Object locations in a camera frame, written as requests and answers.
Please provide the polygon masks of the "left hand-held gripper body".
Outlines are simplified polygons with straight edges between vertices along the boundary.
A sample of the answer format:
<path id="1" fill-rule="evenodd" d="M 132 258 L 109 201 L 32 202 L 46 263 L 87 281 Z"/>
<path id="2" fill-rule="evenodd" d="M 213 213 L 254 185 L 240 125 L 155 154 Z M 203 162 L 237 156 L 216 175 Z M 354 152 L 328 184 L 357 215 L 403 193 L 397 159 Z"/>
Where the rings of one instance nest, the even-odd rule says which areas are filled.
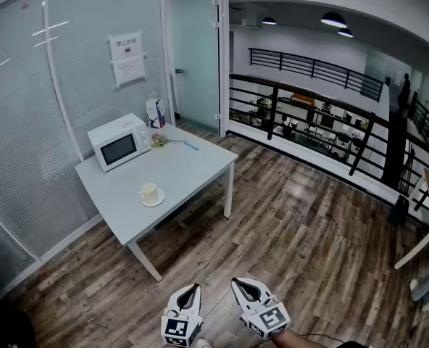
<path id="1" fill-rule="evenodd" d="M 181 309 L 175 304 L 167 306 L 162 316 L 161 336 L 165 344 L 190 347 L 201 330 L 200 304 Z"/>

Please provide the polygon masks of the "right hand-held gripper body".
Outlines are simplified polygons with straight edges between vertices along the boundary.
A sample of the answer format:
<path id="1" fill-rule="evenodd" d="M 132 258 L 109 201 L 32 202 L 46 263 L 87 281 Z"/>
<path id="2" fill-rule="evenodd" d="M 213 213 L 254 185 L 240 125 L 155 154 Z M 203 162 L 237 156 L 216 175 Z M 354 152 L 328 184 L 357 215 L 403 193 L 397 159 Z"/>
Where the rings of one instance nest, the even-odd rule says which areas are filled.
<path id="1" fill-rule="evenodd" d="M 270 306 L 260 305 L 256 309 L 243 313 L 246 327 L 263 340 L 279 334 L 289 327 L 291 319 L 282 302 L 273 302 Z"/>

